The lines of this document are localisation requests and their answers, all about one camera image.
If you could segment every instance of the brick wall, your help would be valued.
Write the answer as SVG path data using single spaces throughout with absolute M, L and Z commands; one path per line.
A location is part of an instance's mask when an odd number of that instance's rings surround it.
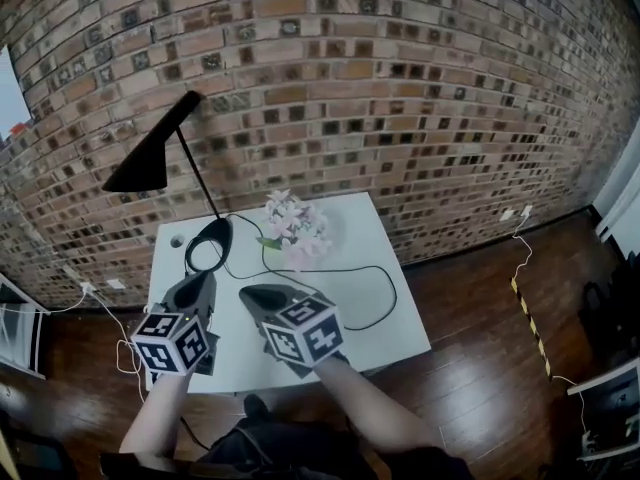
M 35 118 L 0 151 L 0 265 L 54 306 L 75 275 L 144 303 L 159 223 L 207 213 L 175 140 L 166 190 L 100 190 L 188 89 L 222 208 L 367 190 L 402 262 L 511 231 L 506 206 L 533 224 L 590 203 L 638 116 L 627 0 L 4 0 L 0 19 Z

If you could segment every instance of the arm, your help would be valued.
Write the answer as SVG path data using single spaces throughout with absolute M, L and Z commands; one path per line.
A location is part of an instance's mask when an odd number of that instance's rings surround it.
M 402 453 L 434 446 L 439 441 L 424 421 L 385 395 L 347 363 L 329 357 L 314 371 L 376 450 Z
M 166 455 L 175 445 L 178 423 L 191 373 L 163 375 L 133 420 L 120 445 L 120 453 Z

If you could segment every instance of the wooden floor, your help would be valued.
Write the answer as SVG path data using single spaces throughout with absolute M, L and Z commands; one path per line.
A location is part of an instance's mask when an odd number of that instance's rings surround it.
M 576 316 L 582 287 L 587 281 L 605 281 L 615 256 L 596 240 L 586 214 L 526 237 L 534 255 L 520 271 L 519 286 L 554 373 L 585 379 L 597 367 Z M 467 460 L 478 479 L 536 478 L 554 443 L 579 428 L 580 402 L 564 395 L 563 381 L 549 384 L 508 283 L 526 252 L 510 240 L 409 270 L 433 351 L 372 377 L 428 421 L 441 436 L 436 444 Z M 137 381 L 115 369 L 119 335 L 112 320 L 53 320 L 44 354 L 49 380 L 0 371 L 1 406 L 35 432 L 60 439 L 80 478 L 100 478 L 99 452 L 117 450 L 140 407 Z M 317 385 L 263 397 L 294 419 L 342 418 Z M 198 395 L 189 397 L 185 417 L 202 441 L 212 442 L 241 413 L 240 399 Z M 181 430 L 178 455 L 195 459 L 200 454 Z

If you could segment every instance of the lamp arm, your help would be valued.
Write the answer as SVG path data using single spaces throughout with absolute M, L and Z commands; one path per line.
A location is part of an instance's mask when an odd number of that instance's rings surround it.
M 213 213 L 216 214 L 216 218 L 219 219 L 220 214 L 218 213 L 218 209 L 216 208 L 216 205 L 213 203 L 213 199 L 211 199 L 211 194 L 209 194 L 209 191 L 207 190 L 207 187 L 205 186 L 204 181 L 202 180 L 202 176 L 200 176 L 200 171 L 198 171 L 198 167 L 196 166 L 196 163 L 193 160 L 193 157 L 191 156 L 191 151 L 189 151 L 189 146 L 187 146 L 187 141 L 184 140 L 184 136 L 182 135 L 182 131 L 180 130 L 179 126 L 176 127 L 176 133 L 178 134 L 178 138 L 180 139 L 180 144 L 182 145 L 182 149 L 184 149 L 184 153 L 185 155 L 187 155 L 187 160 L 189 160 L 189 163 L 191 164 L 191 168 L 193 169 L 193 172 L 196 175 L 196 178 L 198 178 L 198 183 L 200 183 L 200 188 L 204 192 L 204 195 L 207 196 L 207 200 L 209 201 L 209 204 L 213 209 Z

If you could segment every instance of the black desk lamp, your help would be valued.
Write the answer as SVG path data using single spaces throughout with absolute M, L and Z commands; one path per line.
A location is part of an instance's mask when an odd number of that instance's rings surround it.
M 227 257 L 229 256 L 233 236 L 231 223 L 227 219 L 220 217 L 218 209 L 211 198 L 211 194 L 209 194 L 202 180 L 202 176 L 200 176 L 193 156 L 191 156 L 187 142 L 184 140 L 184 136 L 180 131 L 180 123 L 195 110 L 201 99 L 201 96 L 197 92 L 187 92 L 187 94 L 158 121 L 158 124 L 153 127 L 133 151 L 129 153 L 109 177 L 102 189 L 108 192 L 143 192 L 165 188 L 167 186 L 167 159 L 164 145 L 175 132 L 178 135 L 178 139 L 180 139 L 180 144 L 187 155 L 189 164 L 198 179 L 200 188 L 207 197 L 211 209 L 216 216 L 216 219 L 205 226 L 204 229 L 198 233 L 198 236 L 189 243 L 185 252 L 185 260 L 189 268 L 194 272 L 202 272 L 203 270 L 214 272 L 227 261 Z M 214 267 L 199 269 L 193 265 L 191 255 L 193 250 L 205 241 L 217 242 L 222 249 L 222 253 L 220 254 L 220 261 Z

